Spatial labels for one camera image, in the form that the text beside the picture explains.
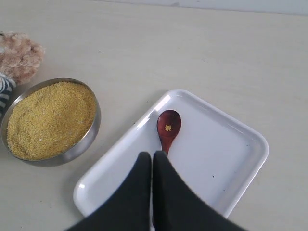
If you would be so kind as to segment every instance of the tray rim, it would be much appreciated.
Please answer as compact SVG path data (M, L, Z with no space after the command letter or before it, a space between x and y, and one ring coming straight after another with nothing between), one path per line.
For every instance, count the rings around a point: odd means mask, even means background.
M239 202L239 200L241 199L242 195L245 193L245 191L247 190L247 188L249 187L249 185L251 184L251 182L253 181L253 179L255 178L255 176L257 175L257 173L259 172L259 170L261 169L261 167L263 166L263 164L265 163L265 161L267 160L268 156L269 156L269 144L267 142L267 140L265 139L265 137L258 131L254 130L253 128L251 128L250 126L244 124L243 122L239 121L238 119L232 117L231 115L223 112L222 110L218 109L217 107L215 107L214 105L208 103L207 101L199 98L198 96L192 94L191 92L189 92L188 90L185 89L181 89L181 88L177 88L177 89L172 89L172 90L168 90L165 94L163 94L136 122L133 126L131 126L112 146L111 148L105 152L83 175L82 177L80 177L80 179L78 180L78 182L76 183L75 187L74 187L74 192L73 192L73 200L74 200L74 204L77 207L77 209L81 212L81 214L83 216L87 216L87 212L83 209L82 205L79 203L78 201L78 191L79 191L79 185L81 184L81 182L84 180L84 178L86 178L91 172L92 170L98 166L101 162L103 162L106 158L108 158L108 154L112 153L112 151L123 141L123 139L130 134L131 131L133 131L137 125L139 123L141 123L150 113L153 112L153 110L156 108L156 106L158 105L159 102L161 102L166 96L168 95L176 95L176 93L184 93L187 94L189 97L192 97L194 100L198 101L201 104L206 105L207 107L209 107L211 110L221 114L222 116L226 117L228 120L231 120L233 123L236 123L237 125L243 127L244 129L248 130L250 133L254 134L261 142L261 144L264 145L264 153L262 156L260 156L259 162L258 164L255 166L254 169L252 169L251 174L248 175L247 179L245 180L245 182L242 184L241 187L239 187L239 192L236 194L236 196L233 198L233 200L231 201L229 207L225 210L225 212L222 214L225 218L227 218L230 213L232 212L232 210L235 208L236 204Z

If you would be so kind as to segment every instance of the plush fur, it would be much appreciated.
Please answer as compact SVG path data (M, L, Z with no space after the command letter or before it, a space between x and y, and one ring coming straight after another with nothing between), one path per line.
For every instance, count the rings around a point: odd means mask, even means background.
M0 32L0 73L17 85L28 83L37 72L44 48L25 33Z

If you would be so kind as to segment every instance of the semolina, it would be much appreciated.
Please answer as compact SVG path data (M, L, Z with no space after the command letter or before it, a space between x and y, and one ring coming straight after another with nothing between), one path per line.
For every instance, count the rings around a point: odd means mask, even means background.
M24 160L54 157L80 141L95 113L94 95L84 85L59 82L41 88L13 109L7 127L8 146Z

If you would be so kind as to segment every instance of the white wall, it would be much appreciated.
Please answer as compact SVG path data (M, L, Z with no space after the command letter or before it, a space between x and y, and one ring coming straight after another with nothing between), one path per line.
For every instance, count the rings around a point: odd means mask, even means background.
M308 15L308 0L101 0L101 1Z

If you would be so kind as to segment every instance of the bowl rim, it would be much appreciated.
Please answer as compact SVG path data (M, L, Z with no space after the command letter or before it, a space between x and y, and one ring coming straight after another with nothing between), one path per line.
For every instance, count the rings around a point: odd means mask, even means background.
M32 93L38 91L39 89L42 89L44 87L47 87L47 86L51 86L53 84L56 84L56 83L60 83L60 82L71 82L71 83L77 83L77 84L81 84L85 87L87 87L90 92L92 93L93 97L94 97L94 100L95 100L95 106L96 106L96 111L95 111L95 116L94 116L94 119L92 121L92 124L91 126L89 127L89 129L87 130L87 132L84 134L84 136L77 142L75 143L73 146L71 146L69 149L67 149L66 151L64 152L61 152L60 154L57 154L55 156L52 156L52 157L49 157L49 158L44 158L44 159L38 159L38 160L29 160L29 159L23 159L23 158L20 158L18 156L16 156L9 148L8 144L7 144L7 136L3 136L3 127L5 126L5 133L7 134L7 125L8 125L8 122L9 122L9 119L11 117L11 114L13 112L13 109L16 107L16 105L21 102L22 100L24 100L25 98L27 98L28 96L30 96ZM92 130L93 126L94 126L94 123L97 119L97 117L99 116L100 117L100 106L99 106L99 103L98 103L98 100L93 92L93 90L87 85L85 84L84 82L80 81L80 80L77 80L77 79L74 79L74 78L52 78L52 79L48 79L48 80L45 80L45 81L42 81L38 84L35 84L33 85L32 87L24 90L11 104L10 106L7 108L7 110L5 111L5 113L3 114L3 117L2 117L2 121L1 121L1 126L0 126L0 136L1 136L1 141L2 141L2 144L4 145L5 149L12 155L14 156L15 158L17 159L20 159L22 161L25 161L25 162L44 162L44 161L50 161L52 159L55 159L59 156L62 156L62 155L65 155L65 153L67 153L68 151L70 151L71 149L73 149L74 147L76 147L77 145L80 145L80 143L82 143L82 141L85 139L85 137L88 135L88 133Z

